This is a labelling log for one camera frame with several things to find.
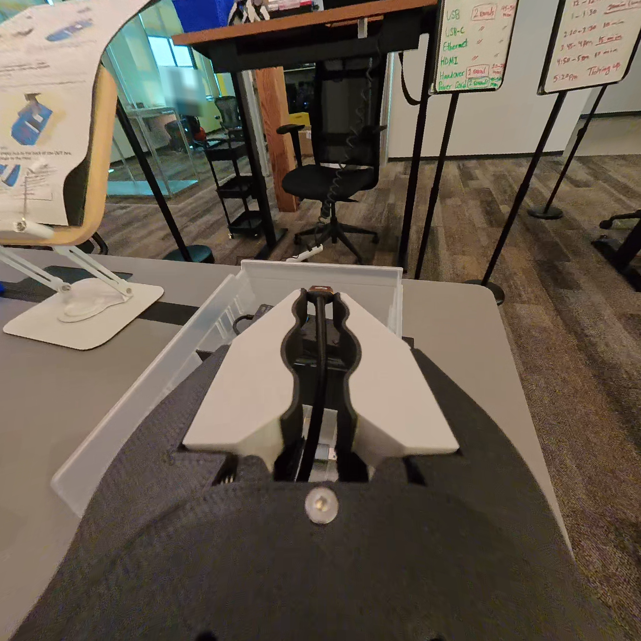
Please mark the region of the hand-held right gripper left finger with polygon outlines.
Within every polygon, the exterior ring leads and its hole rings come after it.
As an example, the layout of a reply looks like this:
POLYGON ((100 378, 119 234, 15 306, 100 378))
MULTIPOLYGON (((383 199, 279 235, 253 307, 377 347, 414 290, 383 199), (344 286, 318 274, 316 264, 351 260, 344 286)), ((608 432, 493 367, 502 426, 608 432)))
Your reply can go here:
POLYGON ((270 472, 302 438, 299 375, 307 291, 294 290, 230 343, 188 429, 188 451, 259 457, 270 472))

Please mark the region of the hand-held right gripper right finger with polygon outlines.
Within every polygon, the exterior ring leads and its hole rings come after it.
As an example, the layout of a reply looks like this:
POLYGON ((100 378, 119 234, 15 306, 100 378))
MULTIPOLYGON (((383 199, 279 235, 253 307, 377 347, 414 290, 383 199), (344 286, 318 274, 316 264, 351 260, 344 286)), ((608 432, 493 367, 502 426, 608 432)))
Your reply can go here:
POLYGON ((460 445, 401 337, 346 293, 333 299, 333 324, 346 366, 335 453, 341 481, 368 481, 386 459, 449 455, 460 445))

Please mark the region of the black cable orange band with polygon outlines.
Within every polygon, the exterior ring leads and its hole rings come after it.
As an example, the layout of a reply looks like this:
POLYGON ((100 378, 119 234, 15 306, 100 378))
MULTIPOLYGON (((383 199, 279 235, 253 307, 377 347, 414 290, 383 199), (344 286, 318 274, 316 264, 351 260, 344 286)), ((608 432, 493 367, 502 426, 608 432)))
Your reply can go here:
POLYGON ((297 482, 306 483, 309 480, 323 424, 328 378, 326 306, 333 301, 333 297, 333 290, 329 286, 313 286, 307 293, 308 301, 315 306, 316 384, 308 435, 295 479, 297 482))

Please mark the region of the clear plastic bin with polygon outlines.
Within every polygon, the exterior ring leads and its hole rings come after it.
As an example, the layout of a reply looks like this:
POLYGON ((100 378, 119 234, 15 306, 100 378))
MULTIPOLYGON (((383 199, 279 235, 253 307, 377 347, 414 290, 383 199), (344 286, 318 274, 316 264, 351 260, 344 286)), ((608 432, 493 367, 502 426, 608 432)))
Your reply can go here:
POLYGON ((82 517, 110 463, 146 415, 235 337, 233 321, 276 306, 313 285, 346 293, 398 337, 403 334, 403 269, 328 263, 242 262, 227 276, 52 477, 51 487, 82 517))

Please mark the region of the black utility cart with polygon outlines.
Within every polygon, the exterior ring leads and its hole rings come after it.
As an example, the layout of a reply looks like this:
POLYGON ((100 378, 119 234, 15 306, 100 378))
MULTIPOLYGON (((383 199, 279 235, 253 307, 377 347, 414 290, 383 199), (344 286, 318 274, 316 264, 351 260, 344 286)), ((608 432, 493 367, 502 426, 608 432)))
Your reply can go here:
POLYGON ((261 217, 257 210, 249 209, 248 200, 254 198, 254 181, 251 174, 241 174, 238 162, 247 156, 244 142, 231 144, 229 141, 215 141, 204 148, 204 154, 210 166, 215 183, 216 193, 222 205, 230 239, 235 236, 257 238, 261 236, 261 217), (218 179, 214 164, 230 162, 232 175, 224 181, 218 179), (230 218, 226 201, 229 199, 242 202, 243 210, 235 218, 230 218))

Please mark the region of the black pole stand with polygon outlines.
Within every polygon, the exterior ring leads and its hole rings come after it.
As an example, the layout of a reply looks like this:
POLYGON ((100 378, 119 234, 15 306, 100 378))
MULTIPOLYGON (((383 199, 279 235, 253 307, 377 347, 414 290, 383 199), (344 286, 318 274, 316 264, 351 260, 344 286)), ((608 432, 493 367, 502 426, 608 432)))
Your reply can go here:
POLYGON ((206 245, 186 245, 181 232, 176 224, 176 221, 171 213, 169 205, 166 202, 165 196, 156 180, 156 176, 149 164, 148 158, 143 152, 142 146, 138 137, 133 129, 131 121, 126 114, 122 102, 117 97, 116 102, 116 117, 124 131, 133 153, 140 165, 144 178, 151 189, 151 193, 160 209, 160 212, 165 220, 169 232, 176 245, 176 251, 170 252, 165 256, 165 260, 183 261, 192 263, 215 263, 215 258, 212 250, 206 245))

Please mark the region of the black office chair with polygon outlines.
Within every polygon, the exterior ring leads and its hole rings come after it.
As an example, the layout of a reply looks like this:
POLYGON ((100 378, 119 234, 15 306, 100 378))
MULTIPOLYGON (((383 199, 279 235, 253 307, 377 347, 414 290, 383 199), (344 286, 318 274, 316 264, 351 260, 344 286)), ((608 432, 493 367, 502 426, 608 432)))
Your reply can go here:
POLYGON ((381 124, 387 59, 370 57, 325 60, 315 64, 313 98, 309 107, 313 163, 297 161, 283 179, 283 189, 299 200, 316 201, 321 211, 314 227, 297 232, 294 244, 306 237, 314 245, 341 243, 363 265, 362 255, 349 235, 379 234, 341 223, 337 203, 353 203, 359 192, 378 185, 381 165, 381 124))

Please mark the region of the instruction sheet on stand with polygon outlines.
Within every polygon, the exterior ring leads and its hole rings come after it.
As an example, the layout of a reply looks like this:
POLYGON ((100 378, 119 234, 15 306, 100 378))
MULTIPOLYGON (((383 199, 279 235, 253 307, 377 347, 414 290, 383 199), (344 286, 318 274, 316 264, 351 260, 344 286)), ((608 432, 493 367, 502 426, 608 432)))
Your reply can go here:
POLYGON ((102 64, 99 64, 93 88, 90 144, 83 163, 86 167, 86 190, 82 225, 55 226, 49 228, 51 232, 49 238, 41 238, 29 231, 17 232, 12 223, 3 220, 1 225, 7 229, 1 230, 2 245, 73 246, 86 242, 94 233, 97 233, 105 209, 117 98, 113 77, 102 64))

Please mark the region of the whiteboard with green writing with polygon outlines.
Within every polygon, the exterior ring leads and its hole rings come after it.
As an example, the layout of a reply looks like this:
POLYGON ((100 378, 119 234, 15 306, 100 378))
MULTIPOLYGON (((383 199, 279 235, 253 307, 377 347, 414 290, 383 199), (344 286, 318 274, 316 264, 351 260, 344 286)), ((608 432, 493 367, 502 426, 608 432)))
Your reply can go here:
POLYGON ((518 1, 439 1, 431 95, 503 85, 518 1))

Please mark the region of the wooden top desk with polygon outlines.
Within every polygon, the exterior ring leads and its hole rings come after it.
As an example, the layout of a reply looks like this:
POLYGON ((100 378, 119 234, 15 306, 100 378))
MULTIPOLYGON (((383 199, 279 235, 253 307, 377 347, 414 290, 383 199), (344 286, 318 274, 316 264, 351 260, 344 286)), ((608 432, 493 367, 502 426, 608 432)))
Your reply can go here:
POLYGON ((422 34, 433 34, 437 6, 437 1, 368 1, 172 38, 209 59, 213 70, 230 74, 294 63, 315 67, 375 53, 388 59, 417 49, 422 34))

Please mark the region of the small blue bin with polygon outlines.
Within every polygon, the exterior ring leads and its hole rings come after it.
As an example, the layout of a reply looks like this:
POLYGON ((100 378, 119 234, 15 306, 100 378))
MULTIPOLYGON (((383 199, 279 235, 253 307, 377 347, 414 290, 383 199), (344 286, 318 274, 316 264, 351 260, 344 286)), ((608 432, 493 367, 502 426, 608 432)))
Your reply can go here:
POLYGON ((234 1, 172 1, 185 33, 228 26, 234 1))

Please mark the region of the whiteboard with red writing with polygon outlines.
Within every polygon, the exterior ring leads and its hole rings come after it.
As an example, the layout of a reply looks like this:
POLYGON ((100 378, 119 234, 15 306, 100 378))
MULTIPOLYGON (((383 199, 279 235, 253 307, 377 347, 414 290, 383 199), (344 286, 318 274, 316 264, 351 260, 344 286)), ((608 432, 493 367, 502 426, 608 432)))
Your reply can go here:
POLYGON ((616 84, 640 46, 640 1, 559 1, 537 93, 616 84))

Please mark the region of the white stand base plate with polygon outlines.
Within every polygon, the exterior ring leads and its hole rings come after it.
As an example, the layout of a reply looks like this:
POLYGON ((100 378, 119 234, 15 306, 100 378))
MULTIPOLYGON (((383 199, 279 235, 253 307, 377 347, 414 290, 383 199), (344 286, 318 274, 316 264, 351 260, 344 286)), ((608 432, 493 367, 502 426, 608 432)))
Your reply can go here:
POLYGON ((79 351, 99 347, 164 294, 161 286, 125 281, 91 255, 55 241, 52 228, 24 219, 1 221, 1 260, 54 292, 7 322, 3 332, 55 346, 79 351), (57 254, 87 271, 90 277, 68 283, 8 248, 9 244, 28 241, 43 241, 57 254))

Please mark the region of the wooden post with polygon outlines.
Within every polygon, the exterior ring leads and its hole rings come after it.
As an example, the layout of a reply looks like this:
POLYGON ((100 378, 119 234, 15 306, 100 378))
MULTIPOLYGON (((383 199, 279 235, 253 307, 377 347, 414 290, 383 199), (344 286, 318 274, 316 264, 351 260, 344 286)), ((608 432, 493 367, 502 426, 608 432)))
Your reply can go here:
POLYGON ((258 69, 254 73, 267 140, 268 156, 276 203, 280 212, 296 212, 299 209, 297 197, 283 189, 284 177, 297 167, 290 135, 281 135, 277 129, 290 124, 283 67, 258 69))

